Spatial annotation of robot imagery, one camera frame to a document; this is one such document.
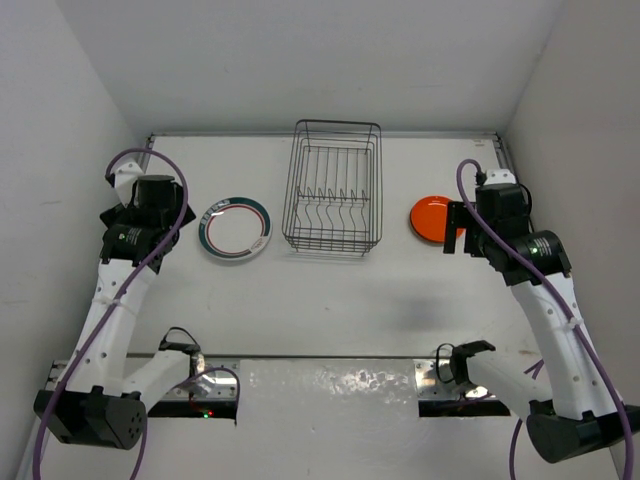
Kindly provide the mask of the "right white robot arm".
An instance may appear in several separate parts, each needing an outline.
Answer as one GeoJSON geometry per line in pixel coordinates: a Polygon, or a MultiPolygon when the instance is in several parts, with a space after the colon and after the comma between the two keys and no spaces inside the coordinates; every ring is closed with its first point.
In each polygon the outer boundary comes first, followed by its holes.
{"type": "Polygon", "coordinates": [[[496,395],[548,463],[623,444],[623,476],[632,478],[639,409],[622,400],[595,352],[562,242],[532,229],[530,193],[510,170],[478,169],[475,181],[473,199],[463,195],[447,207],[444,251],[454,253],[464,230],[465,253],[502,276],[528,320],[548,382],[534,380],[486,340],[454,346],[439,382],[496,395]]]}

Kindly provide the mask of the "orange plate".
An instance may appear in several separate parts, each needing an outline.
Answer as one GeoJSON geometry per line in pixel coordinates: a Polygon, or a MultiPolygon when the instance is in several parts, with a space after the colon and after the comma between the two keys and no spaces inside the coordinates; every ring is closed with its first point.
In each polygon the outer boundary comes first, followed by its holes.
{"type": "Polygon", "coordinates": [[[426,196],[417,201],[409,214],[409,223],[414,233],[425,241],[443,244],[450,202],[450,198],[440,195],[426,196]]]}

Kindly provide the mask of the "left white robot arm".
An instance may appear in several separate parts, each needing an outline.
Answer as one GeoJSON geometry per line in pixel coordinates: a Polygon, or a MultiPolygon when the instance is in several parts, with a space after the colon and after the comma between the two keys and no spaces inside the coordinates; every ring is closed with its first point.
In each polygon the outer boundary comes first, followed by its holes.
{"type": "Polygon", "coordinates": [[[94,297],[80,338],[52,390],[34,401],[46,434],[72,445],[129,450],[145,435],[148,412],[190,372],[188,353],[160,349],[131,376],[124,369],[144,298],[180,229],[194,220],[183,173],[147,174],[129,165],[106,179],[119,202],[103,211],[105,226],[94,297]]]}

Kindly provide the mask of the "white plate green rim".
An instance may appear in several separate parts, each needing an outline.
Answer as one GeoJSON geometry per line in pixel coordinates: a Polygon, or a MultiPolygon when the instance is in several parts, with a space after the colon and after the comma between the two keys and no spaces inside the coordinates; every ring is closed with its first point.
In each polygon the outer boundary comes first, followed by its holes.
{"type": "Polygon", "coordinates": [[[204,212],[197,237],[213,259],[243,262],[266,248],[272,232],[273,222],[261,203],[235,196],[217,201],[204,212]]]}

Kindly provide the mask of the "wire dish rack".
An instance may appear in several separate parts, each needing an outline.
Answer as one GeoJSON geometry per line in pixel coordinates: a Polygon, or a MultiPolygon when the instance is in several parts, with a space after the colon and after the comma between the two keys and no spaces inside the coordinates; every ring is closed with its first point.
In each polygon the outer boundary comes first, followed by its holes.
{"type": "Polygon", "coordinates": [[[296,123],[281,229],[297,252],[358,257],[377,246],[383,234],[379,124],[296,123]]]}

